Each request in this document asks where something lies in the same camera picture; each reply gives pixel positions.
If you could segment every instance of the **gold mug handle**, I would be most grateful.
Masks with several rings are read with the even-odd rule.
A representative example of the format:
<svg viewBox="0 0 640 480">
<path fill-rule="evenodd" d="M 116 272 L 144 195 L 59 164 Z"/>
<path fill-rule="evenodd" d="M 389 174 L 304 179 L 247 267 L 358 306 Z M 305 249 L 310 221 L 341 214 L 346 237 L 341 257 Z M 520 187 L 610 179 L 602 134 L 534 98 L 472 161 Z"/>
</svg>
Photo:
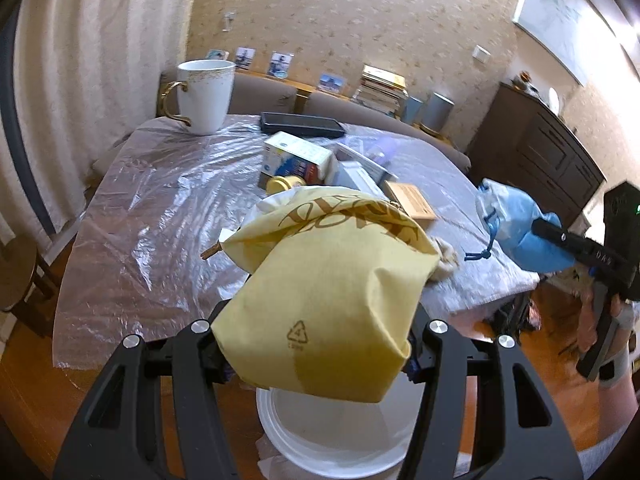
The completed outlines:
<svg viewBox="0 0 640 480">
<path fill-rule="evenodd" d="M 162 93 L 160 94 L 160 113 L 166 117 L 169 117 L 170 119 L 182 121 L 187 126 L 191 126 L 190 118 L 185 117 L 184 115 L 172 114 L 169 110 L 166 109 L 166 98 L 171 93 L 171 90 L 173 90 L 177 86 L 181 87 L 183 92 L 186 92 L 188 90 L 186 81 L 172 81 L 171 83 L 167 83 L 167 85 L 164 87 L 164 90 L 162 90 Z"/>
</svg>

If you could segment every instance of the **white bucket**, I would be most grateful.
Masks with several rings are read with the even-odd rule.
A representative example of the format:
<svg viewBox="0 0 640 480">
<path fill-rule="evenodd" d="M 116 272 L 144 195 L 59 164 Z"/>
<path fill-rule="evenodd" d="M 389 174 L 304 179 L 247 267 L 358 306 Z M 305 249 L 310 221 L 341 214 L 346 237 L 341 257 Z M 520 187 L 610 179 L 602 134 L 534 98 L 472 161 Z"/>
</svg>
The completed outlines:
<svg viewBox="0 0 640 480">
<path fill-rule="evenodd" d="M 405 456 L 423 384 L 401 373 L 377 404 L 258 389 L 258 415 L 276 449 L 295 465 L 326 478 L 365 478 Z"/>
</svg>

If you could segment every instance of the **wooden stool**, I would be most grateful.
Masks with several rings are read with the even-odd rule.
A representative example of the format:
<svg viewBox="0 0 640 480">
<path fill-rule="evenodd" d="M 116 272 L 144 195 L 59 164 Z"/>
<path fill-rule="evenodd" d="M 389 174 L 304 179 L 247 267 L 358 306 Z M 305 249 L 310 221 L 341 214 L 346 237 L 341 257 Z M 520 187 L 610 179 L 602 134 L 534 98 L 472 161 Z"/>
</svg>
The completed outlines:
<svg viewBox="0 0 640 480">
<path fill-rule="evenodd" d="M 49 283 L 38 274 L 38 268 Z M 25 301 L 31 285 L 48 300 L 53 297 L 54 289 L 60 290 L 60 278 L 51 272 L 36 243 L 21 235 L 0 251 L 0 310 L 14 314 L 40 337 L 51 337 L 53 318 L 47 319 L 36 306 Z"/>
</svg>

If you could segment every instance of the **beige pouch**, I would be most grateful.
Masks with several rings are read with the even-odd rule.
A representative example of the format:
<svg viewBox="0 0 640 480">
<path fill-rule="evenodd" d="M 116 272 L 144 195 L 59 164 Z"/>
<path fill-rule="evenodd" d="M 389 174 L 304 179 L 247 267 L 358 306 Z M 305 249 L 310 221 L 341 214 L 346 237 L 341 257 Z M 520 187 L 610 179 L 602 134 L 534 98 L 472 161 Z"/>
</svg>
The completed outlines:
<svg viewBox="0 0 640 480">
<path fill-rule="evenodd" d="M 379 402 L 439 252 L 383 200 L 297 188 L 289 203 L 222 243 L 251 278 L 212 323 L 241 379 L 334 399 Z"/>
</svg>

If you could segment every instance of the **dresser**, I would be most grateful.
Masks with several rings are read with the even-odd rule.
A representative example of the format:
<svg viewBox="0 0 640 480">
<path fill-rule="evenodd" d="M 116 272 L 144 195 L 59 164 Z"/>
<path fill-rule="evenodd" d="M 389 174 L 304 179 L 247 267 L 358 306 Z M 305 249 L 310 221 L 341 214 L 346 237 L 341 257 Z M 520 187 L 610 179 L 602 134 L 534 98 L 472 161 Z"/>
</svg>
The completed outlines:
<svg viewBox="0 0 640 480">
<path fill-rule="evenodd" d="M 605 177 L 574 134 L 539 99 L 510 84 L 498 93 L 466 154 L 469 179 L 490 178 L 529 194 L 568 227 Z"/>
</svg>

